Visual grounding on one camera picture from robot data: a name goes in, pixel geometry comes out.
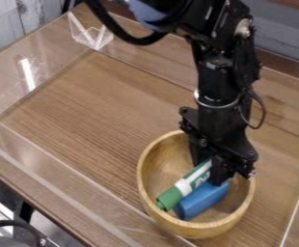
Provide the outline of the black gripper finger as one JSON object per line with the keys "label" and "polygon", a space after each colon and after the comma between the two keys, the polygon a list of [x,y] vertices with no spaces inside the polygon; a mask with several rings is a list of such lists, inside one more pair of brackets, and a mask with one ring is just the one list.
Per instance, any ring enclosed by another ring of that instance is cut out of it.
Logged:
{"label": "black gripper finger", "polygon": [[231,160],[215,155],[211,158],[209,178],[208,182],[213,186],[219,186],[228,178],[235,175],[235,165]]}
{"label": "black gripper finger", "polygon": [[212,155],[212,150],[207,139],[189,140],[189,153],[193,166],[197,166]]}

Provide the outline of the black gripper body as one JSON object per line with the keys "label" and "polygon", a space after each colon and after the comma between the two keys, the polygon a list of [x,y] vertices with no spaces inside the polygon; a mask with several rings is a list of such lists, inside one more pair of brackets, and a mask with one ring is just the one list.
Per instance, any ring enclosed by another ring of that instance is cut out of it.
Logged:
{"label": "black gripper body", "polygon": [[212,155],[233,162],[235,174],[251,178],[255,172],[257,152],[245,137],[252,99],[237,96],[229,103],[195,96],[196,108],[181,107],[180,129],[191,139],[207,139]]}

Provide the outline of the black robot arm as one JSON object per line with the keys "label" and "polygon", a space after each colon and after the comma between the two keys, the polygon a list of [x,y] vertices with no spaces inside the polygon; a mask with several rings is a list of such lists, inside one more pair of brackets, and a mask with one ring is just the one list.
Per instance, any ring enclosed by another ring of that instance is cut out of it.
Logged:
{"label": "black robot arm", "polygon": [[245,130],[251,127],[251,106],[259,100],[252,83],[260,73],[249,7],[243,0],[129,0],[136,20],[152,31],[137,38],[119,25],[101,0],[85,0],[85,4],[123,41],[149,45],[175,33],[189,43],[197,106],[183,107],[179,114],[192,161],[211,161],[208,181],[213,185],[233,175],[248,178],[257,153]]}

